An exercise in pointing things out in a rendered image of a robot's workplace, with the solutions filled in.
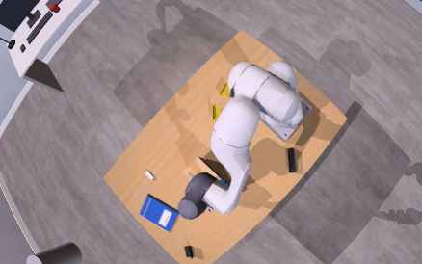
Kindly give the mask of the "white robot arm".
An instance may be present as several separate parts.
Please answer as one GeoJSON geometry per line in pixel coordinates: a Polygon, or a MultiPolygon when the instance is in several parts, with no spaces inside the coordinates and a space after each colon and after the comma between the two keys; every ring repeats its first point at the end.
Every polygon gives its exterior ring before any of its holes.
{"type": "Polygon", "coordinates": [[[231,184],[227,186],[208,172],[196,174],[185,189],[187,197],[177,206],[179,214],[188,220],[200,216],[208,205],[220,214],[230,214],[237,207],[242,185],[251,170],[249,148],[260,111],[275,127],[293,126],[303,118],[299,93],[292,89],[298,87],[297,76],[284,61],[270,63],[267,70],[241,62],[230,71],[228,87],[232,99],[214,125],[210,144],[216,158],[231,175],[231,184]]]}

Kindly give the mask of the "blue notebook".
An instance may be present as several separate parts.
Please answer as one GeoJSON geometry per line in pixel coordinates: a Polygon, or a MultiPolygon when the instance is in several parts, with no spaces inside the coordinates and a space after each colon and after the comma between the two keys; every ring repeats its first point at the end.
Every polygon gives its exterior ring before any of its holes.
{"type": "Polygon", "coordinates": [[[178,214],[179,212],[176,209],[150,194],[147,195],[140,212],[140,215],[166,231],[171,231],[178,214]]]}

